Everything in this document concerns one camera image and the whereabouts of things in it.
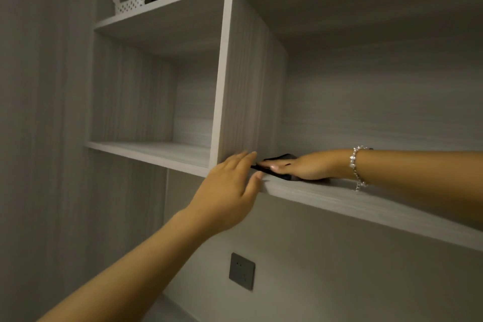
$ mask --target beaded bracelet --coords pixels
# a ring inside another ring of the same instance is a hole
[[[367,183],[365,183],[365,181],[359,176],[359,173],[357,173],[357,170],[355,168],[355,156],[357,154],[357,152],[361,149],[369,149],[369,150],[373,150],[373,148],[368,148],[368,147],[364,147],[364,146],[358,146],[358,147],[355,147],[354,148],[354,151],[351,155],[351,164],[349,164],[349,167],[351,167],[354,171],[354,175],[355,175],[355,178],[357,178],[357,186],[355,187],[355,192],[359,192],[359,190],[361,189],[361,187],[366,187],[367,186]]]

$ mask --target person's left hand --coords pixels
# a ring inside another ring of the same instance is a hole
[[[263,172],[254,173],[246,185],[256,157],[256,152],[243,152],[214,167],[185,209],[202,221],[211,235],[236,226],[252,209],[263,176]]]

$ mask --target gray wall socket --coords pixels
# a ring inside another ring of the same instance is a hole
[[[229,278],[243,288],[253,290],[255,263],[236,253],[232,253]]]

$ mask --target person's left arm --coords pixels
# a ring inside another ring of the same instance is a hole
[[[214,167],[186,209],[39,322],[141,320],[204,241],[232,228],[250,212],[263,175],[255,173],[246,185],[256,156],[244,152]]]

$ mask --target person's right arm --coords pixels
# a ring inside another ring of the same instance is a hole
[[[356,179],[349,166],[352,149],[259,163],[302,179]],[[359,176],[368,184],[397,192],[408,201],[483,222],[483,152],[360,150]]]

